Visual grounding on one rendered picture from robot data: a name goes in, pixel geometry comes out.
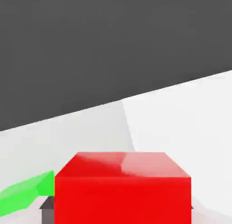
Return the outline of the small green cube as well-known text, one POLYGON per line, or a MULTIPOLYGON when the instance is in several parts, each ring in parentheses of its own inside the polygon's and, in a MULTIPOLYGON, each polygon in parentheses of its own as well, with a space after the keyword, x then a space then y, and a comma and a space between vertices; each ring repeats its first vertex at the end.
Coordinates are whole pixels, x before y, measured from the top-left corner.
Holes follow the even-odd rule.
POLYGON ((28 208, 39 196, 54 196, 55 174, 48 171, 0 191, 0 217, 28 208))

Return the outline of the small red cube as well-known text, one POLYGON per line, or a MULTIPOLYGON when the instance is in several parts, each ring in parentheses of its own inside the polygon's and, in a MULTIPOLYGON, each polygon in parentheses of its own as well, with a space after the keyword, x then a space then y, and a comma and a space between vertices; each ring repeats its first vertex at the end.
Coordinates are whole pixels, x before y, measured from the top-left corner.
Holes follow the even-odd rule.
POLYGON ((163 152, 79 152, 55 176, 54 224, 191 220, 191 177, 163 152))

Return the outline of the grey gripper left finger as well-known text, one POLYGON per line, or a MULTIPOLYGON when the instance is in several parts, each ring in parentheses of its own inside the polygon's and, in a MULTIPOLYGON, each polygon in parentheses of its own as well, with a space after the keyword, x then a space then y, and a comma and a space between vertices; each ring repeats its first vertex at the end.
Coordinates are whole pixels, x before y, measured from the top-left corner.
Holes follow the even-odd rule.
POLYGON ((37 197, 28 208, 0 217, 0 224, 54 224, 53 197, 37 197))

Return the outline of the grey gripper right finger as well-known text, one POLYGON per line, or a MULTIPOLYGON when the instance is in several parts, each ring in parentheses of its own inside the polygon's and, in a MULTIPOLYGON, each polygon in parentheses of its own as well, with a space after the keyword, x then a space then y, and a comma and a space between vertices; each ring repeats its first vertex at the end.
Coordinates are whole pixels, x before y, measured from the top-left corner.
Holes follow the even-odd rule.
POLYGON ((195 197, 191 198, 191 224, 232 224, 232 217, 207 209, 195 197))

